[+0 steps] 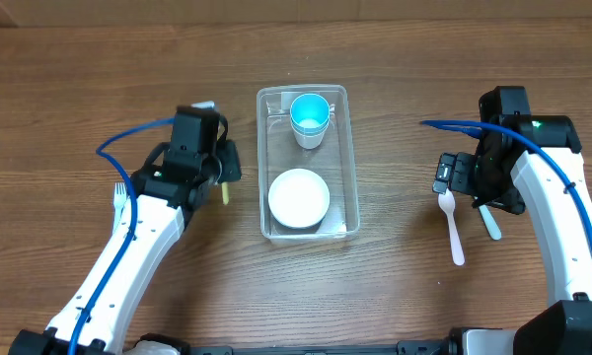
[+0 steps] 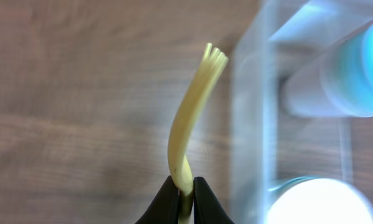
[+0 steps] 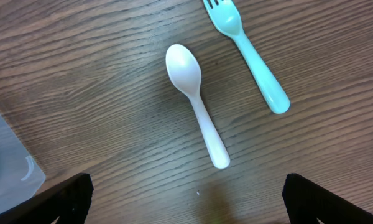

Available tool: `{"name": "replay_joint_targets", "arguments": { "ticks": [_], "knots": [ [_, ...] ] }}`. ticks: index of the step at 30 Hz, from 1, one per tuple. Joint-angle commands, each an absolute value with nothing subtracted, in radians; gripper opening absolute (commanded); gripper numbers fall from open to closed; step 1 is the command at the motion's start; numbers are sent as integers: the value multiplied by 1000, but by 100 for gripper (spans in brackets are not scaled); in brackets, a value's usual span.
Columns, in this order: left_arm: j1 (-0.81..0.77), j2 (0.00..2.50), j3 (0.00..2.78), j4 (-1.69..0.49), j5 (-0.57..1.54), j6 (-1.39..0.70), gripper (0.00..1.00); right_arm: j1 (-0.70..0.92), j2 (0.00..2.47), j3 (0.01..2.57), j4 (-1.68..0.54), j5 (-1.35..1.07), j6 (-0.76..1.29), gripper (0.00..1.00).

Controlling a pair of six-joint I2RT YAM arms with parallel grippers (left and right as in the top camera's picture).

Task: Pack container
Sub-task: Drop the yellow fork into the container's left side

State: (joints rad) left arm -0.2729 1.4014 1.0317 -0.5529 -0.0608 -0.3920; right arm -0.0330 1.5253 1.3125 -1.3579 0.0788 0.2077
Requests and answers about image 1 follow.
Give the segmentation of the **yellow plastic fork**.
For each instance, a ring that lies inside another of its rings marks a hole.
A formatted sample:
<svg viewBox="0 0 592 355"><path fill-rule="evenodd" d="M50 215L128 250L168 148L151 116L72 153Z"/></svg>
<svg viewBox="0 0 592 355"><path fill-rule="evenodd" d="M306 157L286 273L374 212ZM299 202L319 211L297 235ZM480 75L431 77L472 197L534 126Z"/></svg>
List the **yellow plastic fork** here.
<svg viewBox="0 0 592 355"><path fill-rule="evenodd" d="M221 193L223 205L228 205L230 201L229 185L228 182L221 183Z"/></svg>

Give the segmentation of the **light blue plastic fork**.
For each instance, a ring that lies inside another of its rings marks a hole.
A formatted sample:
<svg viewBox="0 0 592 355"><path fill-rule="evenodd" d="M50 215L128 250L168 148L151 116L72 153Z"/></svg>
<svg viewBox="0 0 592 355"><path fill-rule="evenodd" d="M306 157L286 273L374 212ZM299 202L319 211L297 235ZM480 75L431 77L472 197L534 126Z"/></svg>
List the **light blue plastic fork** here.
<svg viewBox="0 0 592 355"><path fill-rule="evenodd" d="M117 228L124 204L127 200L127 189L124 182L116 182L114 184L114 192L112 197L112 206L114 210L112 230Z"/></svg>

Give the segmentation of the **blue plastic cup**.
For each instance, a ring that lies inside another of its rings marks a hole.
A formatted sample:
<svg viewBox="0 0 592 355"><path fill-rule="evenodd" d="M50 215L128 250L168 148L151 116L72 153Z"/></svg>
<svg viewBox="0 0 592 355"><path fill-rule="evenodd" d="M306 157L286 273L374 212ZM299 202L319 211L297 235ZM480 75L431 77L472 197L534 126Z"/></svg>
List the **blue plastic cup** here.
<svg viewBox="0 0 592 355"><path fill-rule="evenodd" d="M293 101L290 115L292 122L304 127L324 125L330 120L330 104L319 94L306 93Z"/></svg>

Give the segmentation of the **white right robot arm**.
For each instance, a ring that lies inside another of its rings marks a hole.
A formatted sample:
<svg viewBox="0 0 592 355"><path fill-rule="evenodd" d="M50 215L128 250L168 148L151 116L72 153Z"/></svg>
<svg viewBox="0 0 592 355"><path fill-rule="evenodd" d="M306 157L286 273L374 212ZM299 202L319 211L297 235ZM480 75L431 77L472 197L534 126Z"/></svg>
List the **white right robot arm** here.
<svg viewBox="0 0 592 355"><path fill-rule="evenodd" d="M566 116L433 120L479 141L473 155L442 155L434 192L511 211L523 204L547 276L548 307L516 330L455 328L449 354L592 354L592 201L581 143Z"/></svg>

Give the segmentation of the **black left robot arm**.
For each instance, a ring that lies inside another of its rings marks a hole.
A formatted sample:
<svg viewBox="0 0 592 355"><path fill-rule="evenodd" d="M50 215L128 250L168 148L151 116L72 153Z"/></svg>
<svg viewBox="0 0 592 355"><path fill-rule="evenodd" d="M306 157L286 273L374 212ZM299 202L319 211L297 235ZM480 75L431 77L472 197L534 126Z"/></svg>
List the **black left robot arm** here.
<svg viewBox="0 0 592 355"><path fill-rule="evenodd" d="M208 153L159 144L131 176L111 238L74 298L41 333L21 330L10 354L120 354L147 286L216 183L241 177L236 145Z"/></svg>

